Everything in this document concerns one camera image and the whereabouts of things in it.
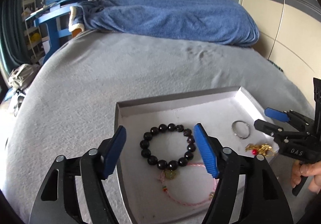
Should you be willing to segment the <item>right hand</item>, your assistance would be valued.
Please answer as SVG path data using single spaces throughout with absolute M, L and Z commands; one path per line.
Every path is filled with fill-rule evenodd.
M 295 160 L 292 165 L 290 178 L 292 188 L 295 188 L 303 177 L 312 177 L 309 190 L 318 194 L 321 187 L 321 162 L 301 165 L 298 160 Z

